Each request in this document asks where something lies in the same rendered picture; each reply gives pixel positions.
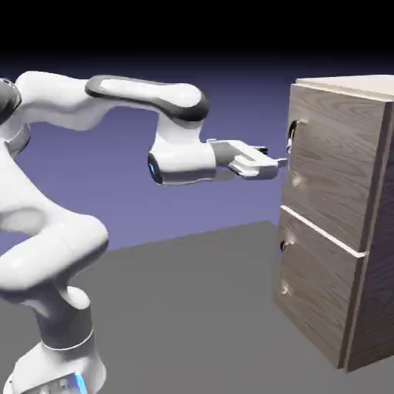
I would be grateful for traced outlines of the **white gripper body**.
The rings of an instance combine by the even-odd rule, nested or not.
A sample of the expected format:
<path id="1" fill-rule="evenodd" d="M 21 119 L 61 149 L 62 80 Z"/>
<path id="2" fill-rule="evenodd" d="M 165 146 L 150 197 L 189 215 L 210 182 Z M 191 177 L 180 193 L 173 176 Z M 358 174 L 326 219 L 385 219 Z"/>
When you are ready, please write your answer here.
<path id="1" fill-rule="evenodd" d="M 228 164 L 237 175 L 247 180 L 274 179 L 279 173 L 276 159 L 271 159 L 258 149 L 242 141 L 231 140 L 229 144 L 235 149 Z"/>

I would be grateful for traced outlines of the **tall wood cabinet door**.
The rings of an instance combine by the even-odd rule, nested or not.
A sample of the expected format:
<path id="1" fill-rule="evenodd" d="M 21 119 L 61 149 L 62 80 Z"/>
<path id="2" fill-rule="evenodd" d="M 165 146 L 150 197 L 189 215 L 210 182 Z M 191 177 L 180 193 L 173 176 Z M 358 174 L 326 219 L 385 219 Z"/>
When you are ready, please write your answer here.
<path id="1" fill-rule="evenodd" d="M 300 119 L 282 204 L 357 252 L 366 250 L 374 188 L 392 101 L 294 84 L 289 121 Z"/>

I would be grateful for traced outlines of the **light wood cabinet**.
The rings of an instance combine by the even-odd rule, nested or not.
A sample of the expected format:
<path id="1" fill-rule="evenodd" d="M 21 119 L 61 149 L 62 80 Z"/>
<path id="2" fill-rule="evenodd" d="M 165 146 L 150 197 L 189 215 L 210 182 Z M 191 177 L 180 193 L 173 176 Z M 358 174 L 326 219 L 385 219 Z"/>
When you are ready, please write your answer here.
<path id="1" fill-rule="evenodd" d="M 394 356 L 394 75 L 290 89 L 276 305 L 338 369 Z"/>

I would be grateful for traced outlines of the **short wood cabinet door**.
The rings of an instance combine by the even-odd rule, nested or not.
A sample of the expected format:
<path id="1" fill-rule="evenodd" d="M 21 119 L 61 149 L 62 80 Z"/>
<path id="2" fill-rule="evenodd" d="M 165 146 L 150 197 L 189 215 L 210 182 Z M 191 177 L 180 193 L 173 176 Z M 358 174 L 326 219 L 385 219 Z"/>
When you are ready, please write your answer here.
<path id="1" fill-rule="evenodd" d="M 359 274 L 366 257 L 286 205 L 280 207 L 274 297 L 293 324 L 337 369 L 344 366 Z M 291 295 L 280 292 L 280 274 Z"/>

